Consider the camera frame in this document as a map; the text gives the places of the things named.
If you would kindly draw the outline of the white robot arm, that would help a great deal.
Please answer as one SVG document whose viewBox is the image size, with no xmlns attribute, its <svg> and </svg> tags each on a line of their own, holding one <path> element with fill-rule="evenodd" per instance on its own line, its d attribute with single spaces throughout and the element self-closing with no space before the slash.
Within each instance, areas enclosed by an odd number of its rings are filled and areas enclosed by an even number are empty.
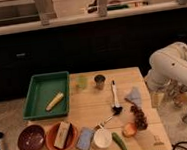
<svg viewBox="0 0 187 150">
<path fill-rule="evenodd" d="M 151 96 L 151 106 L 158 107 L 165 95 L 187 91 L 187 44 L 175 42 L 149 57 L 150 69 L 145 83 Z"/>
</svg>

